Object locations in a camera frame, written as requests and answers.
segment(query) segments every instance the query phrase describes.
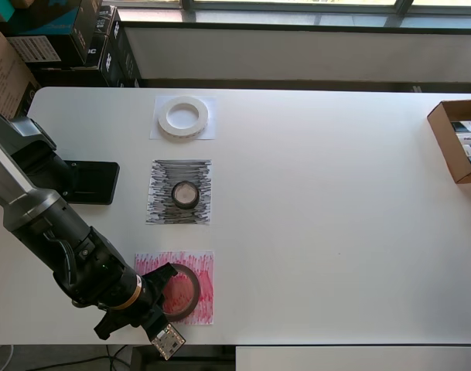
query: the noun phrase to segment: box label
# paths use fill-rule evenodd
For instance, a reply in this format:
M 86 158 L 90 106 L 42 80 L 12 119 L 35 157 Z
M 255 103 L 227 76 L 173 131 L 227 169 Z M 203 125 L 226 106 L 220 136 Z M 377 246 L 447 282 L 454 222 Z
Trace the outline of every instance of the box label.
M 26 63 L 61 62 L 46 36 L 16 36 L 7 40 Z

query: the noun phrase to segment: red scribbles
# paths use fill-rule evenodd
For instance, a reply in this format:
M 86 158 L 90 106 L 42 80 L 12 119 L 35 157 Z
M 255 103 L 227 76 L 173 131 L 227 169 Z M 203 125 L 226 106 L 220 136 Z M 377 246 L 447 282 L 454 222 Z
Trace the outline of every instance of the red scribbles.
M 200 297 L 194 312 L 180 321 L 187 325 L 213 324 L 213 252 L 164 252 L 136 254 L 135 269 L 139 274 L 146 274 L 166 263 L 183 264 L 196 274 L 200 283 Z M 184 274 L 172 278 L 166 289 L 163 310 L 176 313 L 185 308 L 193 296 L 193 286 Z

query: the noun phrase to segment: black box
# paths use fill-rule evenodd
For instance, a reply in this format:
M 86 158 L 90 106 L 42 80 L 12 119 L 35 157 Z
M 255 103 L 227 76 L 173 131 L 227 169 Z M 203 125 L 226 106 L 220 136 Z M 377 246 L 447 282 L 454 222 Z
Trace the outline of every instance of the black box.
M 107 36 L 94 35 L 85 66 L 32 70 L 44 87 L 126 87 L 116 53 Z
M 0 22 L 30 67 L 83 66 L 96 26 L 101 0 L 36 0 Z
M 125 29 L 121 27 L 120 15 L 115 6 L 101 6 L 94 33 L 108 36 L 117 54 L 121 69 L 127 79 L 127 86 L 138 87 L 141 74 L 135 62 L 130 43 L 128 42 L 127 33 L 125 33 Z

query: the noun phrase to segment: cable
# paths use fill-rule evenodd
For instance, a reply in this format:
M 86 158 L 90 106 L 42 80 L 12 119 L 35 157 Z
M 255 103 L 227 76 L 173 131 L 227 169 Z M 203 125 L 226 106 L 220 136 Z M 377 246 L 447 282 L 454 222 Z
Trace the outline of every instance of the cable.
M 130 369 L 130 364 L 126 363 L 123 359 L 108 357 L 108 356 L 99 356 L 99 357 L 94 357 L 94 358 L 89 358 L 89 359 L 83 359 L 81 361 L 76 361 L 76 362 L 58 363 L 56 365 L 38 367 L 36 369 L 28 369 L 26 371 L 41 371 L 42 369 L 54 369 L 55 367 L 78 365 L 80 363 L 97 361 L 98 359 L 109 359 L 111 361 L 118 361 L 120 363 L 123 363 L 124 365 L 126 365 Z
M 110 349 L 108 349 L 108 344 L 106 345 L 106 354 L 108 354 L 108 357 L 111 357 Z M 113 369 L 114 371 L 117 371 L 117 369 L 115 369 L 115 367 L 113 366 L 113 362 L 110 359 L 110 371 L 112 371 L 111 369 Z
M 114 367 L 113 366 L 113 361 L 114 360 L 121 360 L 119 358 L 117 358 L 118 356 L 118 353 L 121 352 L 122 350 L 124 350 L 126 347 L 126 345 L 122 346 L 119 350 L 117 350 L 117 352 L 113 355 L 113 357 L 111 358 L 111 361 L 110 361 L 110 371 L 113 371 L 112 368 Z
M 0 371 L 3 371 L 4 369 L 6 369 L 6 366 L 8 366 L 9 363 L 10 363 L 10 361 L 12 360 L 12 357 L 13 357 L 13 348 L 14 348 L 14 346 L 11 345 L 11 347 L 12 347 L 12 349 L 10 350 L 10 356 L 9 356 L 9 358 L 6 360 L 5 365 L 2 367 L 2 369 L 0 369 Z
M 77 279 L 77 263 L 75 262 L 75 256 L 73 255 L 73 250 L 71 245 L 66 242 L 65 240 L 58 240 L 55 238 L 52 230 L 48 230 L 47 232 L 43 233 L 44 238 L 51 243 L 59 244 L 63 252 L 65 253 L 65 261 L 67 262 L 67 280 L 68 284 L 73 284 Z

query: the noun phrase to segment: black tape roll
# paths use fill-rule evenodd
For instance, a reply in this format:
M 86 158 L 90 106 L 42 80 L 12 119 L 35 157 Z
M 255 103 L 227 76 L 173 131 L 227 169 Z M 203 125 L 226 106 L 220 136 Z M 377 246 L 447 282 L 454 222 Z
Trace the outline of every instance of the black tape roll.
M 182 189 L 182 187 L 187 188 L 188 190 L 194 192 L 194 197 L 189 202 L 185 203 L 185 202 L 182 202 L 181 200 L 179 200 L 177 198 L 177 195 L 176 195 L 177 189 Z M 172 189 L 173 203 L 175 203 L 175 205 L 179 209 L 183 209 L 183 210 L 193 209 L 199 203 L 199 199 L 200 199 L 199 189 L 192 182 L 188 182 L 186 180 L 184 180 L 183 182 L 178 182 L 178 183 L 175 184 L 175 186 Z
M 193 297 L 190 299 L 189 304 L 183 311 L 175 314 L 165 313 L 166 319 L 168 319 L 170 322 L 177 322 L 183 320 L 194 311 L 197 303 L 199 302 L 201 287 L 196 274 L 190 268 L 182 264 L 172 264 L 172 267 L 174 267 L 177 272 L 184 273 L 190 279 L 193 286 Z

